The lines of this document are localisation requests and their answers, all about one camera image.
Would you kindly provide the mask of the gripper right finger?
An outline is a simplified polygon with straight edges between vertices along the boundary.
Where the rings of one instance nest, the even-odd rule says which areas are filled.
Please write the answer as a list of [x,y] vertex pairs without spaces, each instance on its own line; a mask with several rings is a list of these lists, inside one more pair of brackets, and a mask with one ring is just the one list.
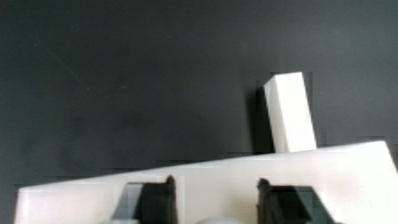
[[340,224],[312,186],[258,182],[258,224]]

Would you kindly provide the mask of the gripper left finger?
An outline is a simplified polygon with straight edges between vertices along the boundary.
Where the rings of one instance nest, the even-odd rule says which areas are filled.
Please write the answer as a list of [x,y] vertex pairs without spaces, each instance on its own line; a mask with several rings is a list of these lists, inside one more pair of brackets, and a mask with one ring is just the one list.
[[129,183],[113,214],[113,224],[178,224],[177,181]]

